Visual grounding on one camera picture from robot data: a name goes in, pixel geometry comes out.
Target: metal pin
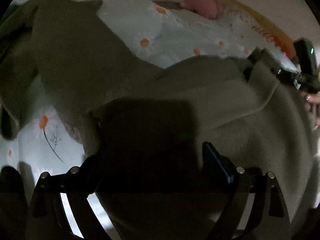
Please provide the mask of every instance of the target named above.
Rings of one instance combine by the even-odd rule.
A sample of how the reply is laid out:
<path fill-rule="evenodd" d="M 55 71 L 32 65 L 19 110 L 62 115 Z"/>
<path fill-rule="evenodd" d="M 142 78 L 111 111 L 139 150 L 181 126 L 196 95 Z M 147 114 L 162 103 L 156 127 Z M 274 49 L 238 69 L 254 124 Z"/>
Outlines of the metal pin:
<path fill-rule="evenodd" d="M 269 171 L 269 172 L 268 172 L 268 177 L 269 177 L 270 179 L 274 179 L 276 176 L 275 176 L 275 174 L 274 174 L 273 172 Z"/>
<path fill-rule="evenodd" d="M 74 166 L 74 167 L 72 167 L 71 169 L 70 169 L 70 172 L 72 173 L 72 174 L 76 174 L 76 173 L 78 173 L 78 171 L 79 171 L 79 167 L 78 166 Z"/>
<path fill-rule="evenodd" d="M 243 174 L 243 173 L 244 173 L 244 168 L 238 166 L 238 167 L 237 167 L 237 172 L 240 173 L 240 174 Z"/>
<path fill-rule="evenodd" d="M 42 172 L 42 173 L 40 174 L 40 178 L 41 178 L 41 179 L 44 179 L 44 178 L 48 177 L 49 175 L 50 175 L 49 172 L 44 171 L 44 172 Z"/>

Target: pink plush toy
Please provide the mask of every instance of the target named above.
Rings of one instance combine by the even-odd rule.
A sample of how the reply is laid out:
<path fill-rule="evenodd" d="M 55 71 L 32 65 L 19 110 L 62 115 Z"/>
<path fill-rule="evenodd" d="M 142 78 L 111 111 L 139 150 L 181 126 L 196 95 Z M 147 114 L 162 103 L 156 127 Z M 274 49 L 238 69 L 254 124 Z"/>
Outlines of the pink plush toy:
<path fill-rule="evenodd" d="M 224 4 L 225 0 L 183 0 L 180 5 L 204 18 L 215 19 L 221 15 Z"/>

